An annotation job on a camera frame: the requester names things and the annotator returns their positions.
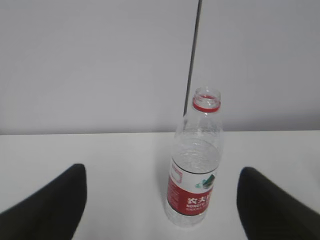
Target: black object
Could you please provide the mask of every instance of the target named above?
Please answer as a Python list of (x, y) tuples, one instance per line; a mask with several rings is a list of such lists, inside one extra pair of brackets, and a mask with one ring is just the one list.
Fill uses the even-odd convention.
[(83, 164), (74, 164), (0, 214), (0, 240), (71, 240), (86, 201), (86, 169)]
[(320, 240), (320, 215), (252, 167), (241, 171), (236, 203), (249, 240)]

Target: bottle opening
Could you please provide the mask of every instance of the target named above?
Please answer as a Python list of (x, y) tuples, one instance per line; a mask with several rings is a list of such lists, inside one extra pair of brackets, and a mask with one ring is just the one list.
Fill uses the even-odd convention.
[(221, 94), (209, 87), (198, 88), (193, 96), (193, 107), (203, 113), (215, 113), (221, 105)]

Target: white table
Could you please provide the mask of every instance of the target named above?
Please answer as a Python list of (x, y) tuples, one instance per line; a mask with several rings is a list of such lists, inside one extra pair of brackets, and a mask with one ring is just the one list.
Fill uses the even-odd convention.
[(88, 199), (75, 240), (244, 240), (238, 177), (253, 166), (320, 212), (320, 131), (226, 132), (208, 214), (193, 228), (168, 221), (163, 200), (173, 133), (0, 136), (0, 212), (74, 163)]

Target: plastic water bottle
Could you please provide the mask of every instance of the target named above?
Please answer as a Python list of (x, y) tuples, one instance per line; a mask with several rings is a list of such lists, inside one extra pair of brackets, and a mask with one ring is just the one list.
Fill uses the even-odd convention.
[(165, 212), (176, 225), (203, 220), (209, 205), (222, 150), (220, 92), (198, 88), (173, 142)]

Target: red label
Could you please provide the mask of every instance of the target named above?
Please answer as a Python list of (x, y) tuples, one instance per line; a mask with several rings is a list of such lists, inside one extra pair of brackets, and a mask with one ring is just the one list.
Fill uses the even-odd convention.
[(203, 213), (210, 200), (212, 188), (203, 193), (192, 193), (177, 186), (169, 176), (167, 200), (178, 213), (188, 216)]

